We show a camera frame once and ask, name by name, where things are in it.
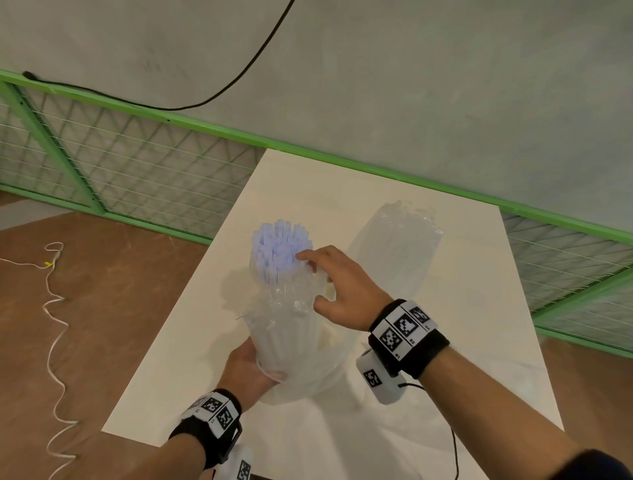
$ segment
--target white tabletop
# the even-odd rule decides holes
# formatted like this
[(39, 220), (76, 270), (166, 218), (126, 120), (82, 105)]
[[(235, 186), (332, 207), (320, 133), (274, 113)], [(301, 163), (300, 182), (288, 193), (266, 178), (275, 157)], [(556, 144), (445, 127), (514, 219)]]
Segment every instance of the white tabletop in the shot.
[[(380, 206), (399, 199), (433, 207), (444, 231), (417, 302), (457, 350), (560, 426), (495, 206), (268, 150), (103, 431), (162, 445), (182, 411), (213, 388), (248, 334), (234, 317), (256, 291), (249, 252), (263, 222), (300, 223), (315, 247), (345, 249)], [(243, 416), (253, 472), (275, 480), (452, 478), (450, 430), (426, 394), (409, 389), (396, 404), (379, 405), (354, 359), (345, 380), (316, 398), (260, 402)], [(461, 445), (459, 456), (460, 476), (485, 478)]]

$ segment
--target green railing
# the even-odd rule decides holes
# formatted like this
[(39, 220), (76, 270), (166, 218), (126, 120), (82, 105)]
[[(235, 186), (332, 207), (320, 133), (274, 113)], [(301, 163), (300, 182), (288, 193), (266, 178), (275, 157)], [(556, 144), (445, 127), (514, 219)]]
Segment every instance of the green railing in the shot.
[(537, 331), (633, 358), (633, 234), (0, 71), (0, 189), (210, 243), (266, 148), (499, 206)]

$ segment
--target metal grid panel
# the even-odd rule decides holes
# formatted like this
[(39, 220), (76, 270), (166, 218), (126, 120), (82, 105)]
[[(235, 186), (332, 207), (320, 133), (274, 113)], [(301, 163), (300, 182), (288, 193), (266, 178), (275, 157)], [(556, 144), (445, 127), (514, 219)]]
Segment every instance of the metal grid panel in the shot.
[(633, 246), (503, 214), (531, 311), (633, 264)]
[(113, 213), (213, 238), (265, 149), (27, 89)]
[(544, 326), (633, 351), (633, 285), (614, 290)]
[(0, 183), (84, 203), (72, 181), (4, 103), (0, 103)]

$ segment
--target power cord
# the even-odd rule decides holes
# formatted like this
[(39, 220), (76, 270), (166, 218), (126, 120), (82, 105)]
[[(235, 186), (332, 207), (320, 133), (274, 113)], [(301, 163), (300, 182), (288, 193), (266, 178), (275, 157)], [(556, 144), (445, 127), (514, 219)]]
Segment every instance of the power cord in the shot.
[(137, 103), (137, 102), (133, 102), (133, 101), (130, 101), (130, 100), (126, 100), (125, 98), (115, 97), (114, 95), (108, 95), (107, 93), (99, 92), (98, 90), (94, 90), (94, 89), (91, 89), (91, 88), (88, 88), (88, 87), (82, 87), (80, 85), (73, 85), (73, 84), (67, 84), (67, 83), (64, 83), (64, 82), (53, 82), (51, 80), (44, 80), (44, 79), (39, 78), (36, 74), (34, 74), (32, 72), (29, 72), (29, 71), (22, 72), (22, 75), (24, 77), (26, 77), (27, 79), (29, 79), (29, 80), (33, 80), (35, 82), (40, 82), (41, 84), (60, 85), (61, 87), (70, 87), (70, 88), (74, 88), (74, 89), (78, 89), (78, 90), (83, 90), (83, 91), (86, 91), (86, 92), (91, 92), (91, 93), (100, 95), (102, 97), (110, 98), (112, 100), (118, 100), (119, 102), (124, 102), (124, 103), (130, 104), (130, 105), (136, 105), (136, 106), (141, 106), (141, 107), (145, 107), (145, 108), (151, 108), (153, 110), (180, 111), (180, 110), (188, 110), (190, 108), (197, 108), (199, 106), (206, 105), (210, 101), (215, 100), (217, 97), (222, 95), (225, 91), (230, 89), (239, 79), (241, 79), (244, 76), (244, 74), (248, 71), (248, 69), (251, 68), (253, 63), (255, 63), (255, 61), (259, 58), (259, 56), (264, 51), (264, 49), (268, 46), (268, 43), (272, 40), (273, 36), (277, 33), (277, 30), (281, 26), (281, 24), (284, 21), (286, 15), (288, 15), (288, 12), (292, 8), (292, 5), (294, 4), (294, 2), (295, 2), (295, 0), (290, 0), (290, 2), (288, 3), (288, 6), (285, 8), (284, 12), (281, 14), (281, 17), (279, 17), (279, 20), (277, 20), (277, 23), (275, 24), (275, 27), (270, 32), (270, 35), (268, 35), (268, 38), (266, 38), (265, 42), (262, 44), (260, 49), (257, 50), (257, 53), (255, 54), (255, 56), (253, 58), (251, 58), (251, 61), (244, 67), (244, 69), (238, 74), (238, 76), (236, 76), (233, 80), (231, 80), (229, 82), (229, 84), (226, 85), (222, 90), (220, 90), (216, 94), (212, 95), (212, 97), (210, 97), (207, 100), (204, 100), (202, 102), (194, 103), (193, 105), (179, 106), (179, 107), (176, 107), (176, 108), (164, 108), (164, 107), (159, 107), (159, 106), (146, 105), (144, 103)]
[(46, 274), (46, 291), (54, 298), (51, 299), (51, 300), (48, 300), (47, 302), (45, 302), (42, 305), (42, 309), (44, 310), (44, 313), (46, 313), (46, 315), (48, 315), (48, 317), (51, 320), (54, 320), (55, 322), (57, 322), (57, 323), (59, 323), (59, 324), (64, 326), (64, 328), (62, 329), (60, 334), (57, 335), (57, 338), (53, 341), (50, 349), (48, 350), (48, 357), (46, 358), (46, 371), (48, 372), (50, 377), (55, 381), (55, 383), (59, 384), (61, 386), (61, 388), (62, 388), (61, 395), (57, 399), (57, 402), (55, 402), (55, 406), (53, 407), (53, 416), (55, 417), (55, 420), (57, 420), (58, 422), (61, 422), (61, 423), (64, 423), (64, 424), (68, 425), (67, 427), (64, 427), (62, 430), (57, 432), (48, 441), (48, 443), (46, 444), (46, 452), (49, 455), (52, 455), (53, 457), (56, 457), (56, 458), (63, 458), (65, 460), (67, 460), (66, 463), (64, 463), (63, 465), (57, 467), (57, 469), (55, 469), (55, 471), (51, 474), (51, 476), (48, 477), (48, 480), (51, 480), (55, 476), (55, 474), (57, 472), (59, 472), (62, 468), (66, 467), (70, 462), (75, 460), (76, 457), (77, 457), (76, 455), (72, 455), (70, 453), (57, 453), (57, 452), (51, 451), (51, 443), (53, 443), (53, 441), (55, 441), (55, 439), (58, 436), (60, 436), (61, 434), (63, 434), (65, 431), (70, 430), (72, 427), (77, 425), (79, 423), (79, 420), (65, 420), (65, 419), (62, 419), (57, 414), (57, 406), (60, 404), (61, 399), (64, 397), (64, 394), (66, 393), (66, 384), (64, 382), (62, 382), (58, 378), (58, 376), (55, 375), (55, 373), (53, 373), (53, 370), (51, 369), (51, 354), (53, 353), (53, 350), (55, 349), (55, 345), (57, 345), (57, 342), (60, 341), (60, 338), (64, 335), (66, 330), (68, 330), (68, 327), (70, 327), (70, 325), (68, 325), (63, 320), (57, 319), (56, 317), (51, 315), (51, 312), (49, 312), (49, 310), (48, 310), (48, 305), (50, 305), (51, 303), (55, 303), (57, 301), (65, 300), (65, 298), (62, 297), (61, 295), (57, 295), (56, 293), (51, 292), (51, 286), (50, 286), (49, 280), (48, 280), (49, 277), (51, 276), (51, 274), (55, 271), (55, 267), (57, 266), (57, 260), (61, 256), (61, 251), (64, 250), (64, 244), (62, 242), (52, 242), (52, 243), (49, 243), (48, 245), (46, 245), (44, 247), (44, 249), (46, 251), (53, 251), (53, 252), (55, 252), (55, 255), (53, 256), (53, 260), (51, 262), (44, 262), (44, 266), (36, 265), (34, 263), (14, 262), (13, 260), (7, 260), (6, 258), (0, 258), (0, 260), (3, 261), (3, 262), (12, 263), (13, 265), (30, 265), (31, 267), (39, 268), (40, 270), (45, 270), (47, 268), (50, 268), (49, 272)]
[[(404, 387), (416, 387), (416, 388), (421, 388), (422, 390), (426, 391), (426, 389), (422, 386), (422, 385), (418, 385), (417, 383), (399, 383), (398, 386), (400, 388), (404, 388)], [(460, 477), (460, 462), (457, 458), (457, 439), (455, 438), (455, 432), (453, 431), (453, 429), (451, 428), (451, 435), (453, 436), (453, 451), (455, 452), (455, 480), (457, 480)]]

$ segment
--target black sleeve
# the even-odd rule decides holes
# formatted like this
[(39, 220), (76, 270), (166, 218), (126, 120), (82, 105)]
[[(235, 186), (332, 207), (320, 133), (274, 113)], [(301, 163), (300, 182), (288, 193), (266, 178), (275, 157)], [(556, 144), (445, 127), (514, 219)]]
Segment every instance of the black sleeve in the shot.
[(618, 460), (597, 450), (587, 450), (563, 467), (551, 480), (633, 480)]

